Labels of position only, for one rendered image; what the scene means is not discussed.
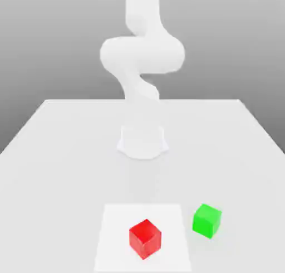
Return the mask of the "small red cube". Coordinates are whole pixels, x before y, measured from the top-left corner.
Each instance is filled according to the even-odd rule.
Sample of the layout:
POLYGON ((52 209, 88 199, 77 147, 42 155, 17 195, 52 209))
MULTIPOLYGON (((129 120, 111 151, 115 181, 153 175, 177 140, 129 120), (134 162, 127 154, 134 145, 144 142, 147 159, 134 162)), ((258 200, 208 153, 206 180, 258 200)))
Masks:
POLYGON ((129 229, 129 245, 143 260, 161 249, 161 240, 161 231, 148 219, 129 229))

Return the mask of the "small green cube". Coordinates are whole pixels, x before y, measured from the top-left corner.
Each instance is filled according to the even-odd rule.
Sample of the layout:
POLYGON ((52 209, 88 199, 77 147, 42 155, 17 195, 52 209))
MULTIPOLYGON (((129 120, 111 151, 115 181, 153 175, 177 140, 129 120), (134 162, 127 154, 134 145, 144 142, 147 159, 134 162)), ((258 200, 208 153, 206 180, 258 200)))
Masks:
POLYGON ((211 239, 217 232, 222 212, 207 204, 202 204, 194 213, 192 230, 211 239))

